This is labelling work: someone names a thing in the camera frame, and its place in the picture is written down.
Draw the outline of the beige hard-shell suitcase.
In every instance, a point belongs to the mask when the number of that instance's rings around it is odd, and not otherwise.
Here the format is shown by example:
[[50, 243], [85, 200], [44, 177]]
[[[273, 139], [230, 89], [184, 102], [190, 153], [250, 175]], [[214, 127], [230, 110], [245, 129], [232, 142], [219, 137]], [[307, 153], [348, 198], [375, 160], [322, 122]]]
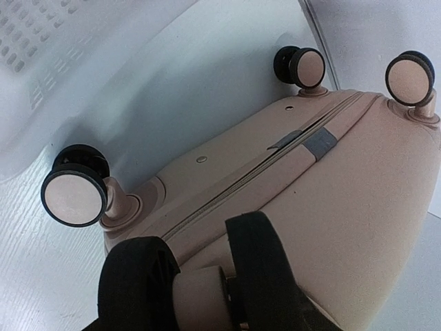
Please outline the beige hard-shell suitcase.
[[46, 212], [76, 228], [99, 223], [106, 257], [118, 243], [159, 237], [180, 273], [178, 330], [236, 324], [236, 274], [225, 222], [263, 212], [297, 285], [337, 330], [365, 330], [416, 242], [440, 167], [435, 70], [407, 50], [385, 71], [388, 95], [329, 91], [325, 60], [285, 46], [274, 73], [298, 93], [280, 99], [165, 166], [133, 193], [87, 145], [64, 148], [41, 186]]

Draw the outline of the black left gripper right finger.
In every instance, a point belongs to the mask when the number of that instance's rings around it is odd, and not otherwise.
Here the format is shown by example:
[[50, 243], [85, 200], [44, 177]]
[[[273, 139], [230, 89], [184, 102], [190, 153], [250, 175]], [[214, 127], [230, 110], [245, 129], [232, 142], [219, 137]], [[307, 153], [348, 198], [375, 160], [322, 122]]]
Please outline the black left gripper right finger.
[[232, 319], [250, 330], [337, 330], [296, 283], [283, 245], [263, 212], [226, 220], [236, 274], [227, 281]]

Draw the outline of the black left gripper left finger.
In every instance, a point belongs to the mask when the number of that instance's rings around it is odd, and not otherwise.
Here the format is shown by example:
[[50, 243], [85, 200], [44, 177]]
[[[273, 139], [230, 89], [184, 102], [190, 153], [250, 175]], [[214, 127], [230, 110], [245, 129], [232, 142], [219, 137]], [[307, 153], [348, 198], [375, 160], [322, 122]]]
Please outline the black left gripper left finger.
[[178, 330], [172, 285], [180, 268], [159, 237], [127, 239], [108, 253], [99, 278], [98, 317], [85, 330]]

